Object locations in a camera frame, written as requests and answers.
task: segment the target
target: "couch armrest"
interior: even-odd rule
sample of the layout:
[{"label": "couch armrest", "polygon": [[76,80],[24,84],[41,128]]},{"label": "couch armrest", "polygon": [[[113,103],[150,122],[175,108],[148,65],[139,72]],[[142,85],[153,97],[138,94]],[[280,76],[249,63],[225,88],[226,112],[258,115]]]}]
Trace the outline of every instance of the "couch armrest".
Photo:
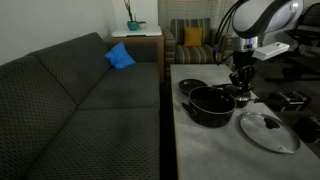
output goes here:
[{"label": "couch armrest", "polygon": [[[111,49],[118,42],[107,42],[107,46]],[[128,54],[136,62],[155,62],[158,63],[158,45],[151,41],[123,42]]]},{"label": "couch armrest", "polygon": [[164,35],[164,71],[166,81],[170,81],[170,65],[174,64],[176,55],[176,39],[170,29],[162,30]]}]

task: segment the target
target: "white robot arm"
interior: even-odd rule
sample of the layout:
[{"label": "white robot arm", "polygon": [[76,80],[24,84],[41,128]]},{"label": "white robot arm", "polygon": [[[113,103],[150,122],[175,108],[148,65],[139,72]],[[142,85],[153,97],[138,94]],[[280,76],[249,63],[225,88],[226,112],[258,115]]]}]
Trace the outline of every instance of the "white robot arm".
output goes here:
[{"label": "white robot arm", "polygon": [[245,0],[232,17],[235,33],[244,39],[282,29],[295,22],[303,0]]},{"label": "white robot arm", "polygon": [[303,0],[238,0],[223,17],[216,35],[219,38],[232,21],[236,36],[232,38],[233,60],[236,71],[229,75],[232,85],[224,90],[238,99],[250,99],[250,82],[257,70],[256,58],[265,60],[288,50],[289,45],[276,42],[258,47],[258,36],[295,22],[303,10]]},{"label": "white robot arm", "polygon": [[219,42],[228,21],[232,21],[232,46],[236,56],[234,60],[242,62],[248,59],[248,56],[260,60],[268,59],[287,51],[289,45],[276,42],[259,47],[258,36],[295,22],[302,10],[303,0],[238,0],[221,21],[216,42]]}]

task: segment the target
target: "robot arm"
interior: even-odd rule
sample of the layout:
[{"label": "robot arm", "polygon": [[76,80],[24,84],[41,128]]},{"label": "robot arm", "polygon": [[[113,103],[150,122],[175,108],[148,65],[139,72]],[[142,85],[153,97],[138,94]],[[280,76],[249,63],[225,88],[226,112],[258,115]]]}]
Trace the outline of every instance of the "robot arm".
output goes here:
[{"label": "robot arm", "polygon": [[303,0],[245,0],[232,17],[234,32],[244,39],[282,29],[295,22]]}]

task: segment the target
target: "black pan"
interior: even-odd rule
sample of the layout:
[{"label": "black pan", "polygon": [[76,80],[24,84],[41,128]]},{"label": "black pan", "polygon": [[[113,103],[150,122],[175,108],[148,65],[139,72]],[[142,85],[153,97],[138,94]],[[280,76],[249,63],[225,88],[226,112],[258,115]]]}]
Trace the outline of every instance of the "black pan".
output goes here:
[{"label": "black pan", "polygon": [[208,85],[197,79],[185,79],[179,82],[180,91],[185,95],[189,95],[194,88],[203,86],[207,87]]}]

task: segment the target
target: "glass lid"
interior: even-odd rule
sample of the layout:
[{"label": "glass lid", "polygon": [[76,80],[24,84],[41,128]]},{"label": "glass lid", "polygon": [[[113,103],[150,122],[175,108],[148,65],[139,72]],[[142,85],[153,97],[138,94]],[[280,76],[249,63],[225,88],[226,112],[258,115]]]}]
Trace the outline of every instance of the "glass lid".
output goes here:
[{"label": "glass lid", "polygon": [[300,139],[284,122],[261,113],[244,113],[240,126],[245,134],[258,145],[278,153],[294,153]]}]

